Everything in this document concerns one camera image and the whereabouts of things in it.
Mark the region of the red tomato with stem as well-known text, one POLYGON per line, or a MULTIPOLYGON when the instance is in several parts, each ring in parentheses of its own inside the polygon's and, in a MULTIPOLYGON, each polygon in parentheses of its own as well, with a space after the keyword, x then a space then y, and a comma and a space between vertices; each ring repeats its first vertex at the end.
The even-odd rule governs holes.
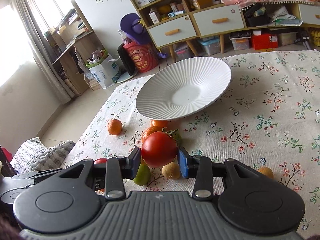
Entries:
POLYGON ((107 163, 107 158, 99 158, 94 161, 94 164, 105 164, 107 163))

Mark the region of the green tomato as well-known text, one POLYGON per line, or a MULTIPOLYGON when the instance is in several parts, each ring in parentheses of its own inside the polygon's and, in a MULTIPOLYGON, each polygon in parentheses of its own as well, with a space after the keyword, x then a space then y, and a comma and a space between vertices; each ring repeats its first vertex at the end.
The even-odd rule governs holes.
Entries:
POLYGON ((140 164, 136 177, 133 179, 133 182, 136 185, 143 186, 148 183, 151 178, 150 168, 145 164, 140 164))

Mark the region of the tan longan fruit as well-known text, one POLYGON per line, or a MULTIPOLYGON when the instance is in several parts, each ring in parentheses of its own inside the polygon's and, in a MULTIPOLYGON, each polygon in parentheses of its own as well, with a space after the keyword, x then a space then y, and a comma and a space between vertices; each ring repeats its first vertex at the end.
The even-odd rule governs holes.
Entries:
POLYGON ((180 167, 177 163, 169 163, 162 167, 162 174, 167 179, 179 179, 180 174, 180 167))
POLYGON ((268 167, 261 167, 261 168, 258 169, 258 172, 260 172, 261 174, 267 176, 270 179, 274 178, 273 171, 268 167))

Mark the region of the small orange mandarin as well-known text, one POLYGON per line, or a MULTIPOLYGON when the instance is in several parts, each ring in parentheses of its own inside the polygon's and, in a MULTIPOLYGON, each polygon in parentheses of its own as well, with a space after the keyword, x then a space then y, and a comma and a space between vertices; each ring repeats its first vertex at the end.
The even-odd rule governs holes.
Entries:
POLYGON ((118 119, 112 119, 109 121, 107 129, 111 135, 119 135, 122 130, 122 123, 118 119))

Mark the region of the large red tomato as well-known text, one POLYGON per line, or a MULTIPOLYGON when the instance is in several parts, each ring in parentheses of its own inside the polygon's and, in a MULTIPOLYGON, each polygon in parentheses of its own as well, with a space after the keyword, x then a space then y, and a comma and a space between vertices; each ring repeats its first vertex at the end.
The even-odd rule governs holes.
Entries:
POLYGON ((149 167, 163 167, 178 154, 177 143, 164 132, 154 132, 143 142, 141 156, 149 167))

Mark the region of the large orange mandarin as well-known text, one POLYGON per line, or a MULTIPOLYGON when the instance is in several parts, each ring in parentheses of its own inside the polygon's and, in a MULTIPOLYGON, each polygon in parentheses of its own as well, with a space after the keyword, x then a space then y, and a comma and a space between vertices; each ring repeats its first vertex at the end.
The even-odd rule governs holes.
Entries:
POLYGON ((159 127, 159 126, 150 126, 148 129, 146 129, 142 135, 141 135, 141 143, 143 143, 146 138, 151 135, 152 133, 155 133, 155 132, 161 132, 162 131, 162 128, 159 127))

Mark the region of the orange tomato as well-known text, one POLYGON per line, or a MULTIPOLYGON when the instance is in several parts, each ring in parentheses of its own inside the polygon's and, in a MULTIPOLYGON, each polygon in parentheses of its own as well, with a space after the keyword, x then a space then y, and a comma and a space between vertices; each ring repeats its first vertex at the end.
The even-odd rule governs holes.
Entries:
POLYGON ((164 128, 168 126, 167 120, 151 120, 151 126, 158 126, 160 128, 164 128))

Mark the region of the grey knit cushion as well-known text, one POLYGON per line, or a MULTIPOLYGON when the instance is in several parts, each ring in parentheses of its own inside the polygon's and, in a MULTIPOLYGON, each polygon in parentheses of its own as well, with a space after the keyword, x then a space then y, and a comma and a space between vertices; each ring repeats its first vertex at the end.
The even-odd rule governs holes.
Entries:
POLYGON ((10 162, 17 174, 60 168, 75 142, 67 140, 52 147, 44 146, 39 137, 25 141, 10 162))

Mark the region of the white ribbed plate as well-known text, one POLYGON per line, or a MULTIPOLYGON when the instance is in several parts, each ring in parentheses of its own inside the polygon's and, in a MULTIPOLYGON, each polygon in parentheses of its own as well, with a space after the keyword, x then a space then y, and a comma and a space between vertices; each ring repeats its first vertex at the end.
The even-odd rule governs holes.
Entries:
POLYGON ((229 65, 214 57, 193 57, 153 75, 136 97, 138 113, 148 119, 179 119, 214 103, 231 83, 229 65))

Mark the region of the floral tablecloth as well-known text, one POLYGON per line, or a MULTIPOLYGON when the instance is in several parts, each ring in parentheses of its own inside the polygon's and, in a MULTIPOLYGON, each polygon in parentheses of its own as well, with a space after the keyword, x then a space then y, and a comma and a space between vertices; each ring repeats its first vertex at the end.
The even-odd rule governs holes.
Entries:
MULTIPOLYGON (((305 214, 298 228, 303 238, 319 235, 319 51, 275 51, 222 59, 231 67, 231 84, 211 106, 171 121, 179 129, 190 155, 223 163, 234 158, 251 168, 270 168, 274 179, 297 192, 305 214)), ((63 162, 63 168, 91 158, 128 156, 150 127, 135 101, 144 83, 141 77, 115 88, 63 162), (111 119, 124 129, 108 133, 111 119)), ((145 186, 124 180, 133 190, 189 191, 194 180, 167 180, 160 168, 150 168, 145 186)))

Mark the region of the white paper shopping bag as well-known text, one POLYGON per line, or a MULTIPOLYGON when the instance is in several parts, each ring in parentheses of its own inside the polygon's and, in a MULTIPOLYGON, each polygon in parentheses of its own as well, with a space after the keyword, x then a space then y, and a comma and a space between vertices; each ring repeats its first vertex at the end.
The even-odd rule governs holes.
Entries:
POLYGON ((121 69, 118 66, 119 59, 119 55, 109 54, 99 64, 87 66, 102 89, 107 89, 118 81, 121 75, 121 69))

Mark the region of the red printed bag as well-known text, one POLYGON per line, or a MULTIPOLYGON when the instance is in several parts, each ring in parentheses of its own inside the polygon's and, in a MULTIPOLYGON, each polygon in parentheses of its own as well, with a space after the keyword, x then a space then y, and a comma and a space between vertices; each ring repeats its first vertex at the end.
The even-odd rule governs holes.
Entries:
POLYGON ((137 70, 141 73, 148 72, 159 64, 152 44, 140 45, 136 41, 132 41, 123 45, 123 48, 133 60, 137 70))

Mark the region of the wooden bookshelf desk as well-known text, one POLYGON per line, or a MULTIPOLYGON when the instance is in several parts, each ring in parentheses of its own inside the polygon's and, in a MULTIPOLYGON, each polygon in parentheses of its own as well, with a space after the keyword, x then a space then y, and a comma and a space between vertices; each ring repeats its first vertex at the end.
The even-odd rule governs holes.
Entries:
POLYGON ((63 16, 58 26, 49 29, 49 36, 53 39, 52 47, 57 54, 53 67, 75 96, 80 96, 89 88, 101 88, 94 78, 86 77, 83 69, 92 53, 105 47, 76 1, 72 0, 71 4, 72 9, 63 16))

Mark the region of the red box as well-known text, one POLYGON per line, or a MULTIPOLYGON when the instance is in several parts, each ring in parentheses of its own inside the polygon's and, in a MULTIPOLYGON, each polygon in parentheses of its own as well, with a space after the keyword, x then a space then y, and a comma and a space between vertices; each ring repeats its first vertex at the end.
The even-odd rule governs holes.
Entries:
POLYGON ((277 35, 264 33, 261 35, 253 35, 251 39, 254 50, 267 50, 271 48, 278 48, 277 35))

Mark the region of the purple plush toy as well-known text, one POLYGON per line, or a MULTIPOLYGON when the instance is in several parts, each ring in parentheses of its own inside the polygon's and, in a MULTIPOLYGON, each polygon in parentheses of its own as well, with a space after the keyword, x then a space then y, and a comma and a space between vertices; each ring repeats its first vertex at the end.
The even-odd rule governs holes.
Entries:
POLYGON ((120 21, 120 29, 127 37, 136 43, 146 45, 151 43, 151 38, 146 27, 141 24, 140 20, 140 17, 135 13, 127 14, 123 16, 120 21))

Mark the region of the grey curtain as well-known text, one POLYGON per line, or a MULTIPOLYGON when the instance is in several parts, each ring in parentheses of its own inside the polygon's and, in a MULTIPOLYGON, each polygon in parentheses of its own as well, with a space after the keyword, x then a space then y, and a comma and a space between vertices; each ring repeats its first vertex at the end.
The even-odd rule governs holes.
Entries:
POLYGON ((61 104, 70 102, 75 97, 75 94, 54 69, 52 62, 53 50, 41 33, 27 0, 11 0, 11 4, 18 13, 27 33, 37 66, 43 72, 61 104))

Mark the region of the wooden cabinet with drawers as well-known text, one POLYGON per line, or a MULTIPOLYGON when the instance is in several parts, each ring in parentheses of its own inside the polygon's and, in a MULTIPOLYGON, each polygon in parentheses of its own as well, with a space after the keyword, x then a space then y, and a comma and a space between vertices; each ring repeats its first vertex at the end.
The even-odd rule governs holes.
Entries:
POLYGON ((218 36, 220 51, 224 35, 257 28, 319 27, 319 0, 303 3, 256 3, 240 9, 220 0, 130 0, 153 44, 158 49, 186 42, 194 54, 196 38, 218 36))

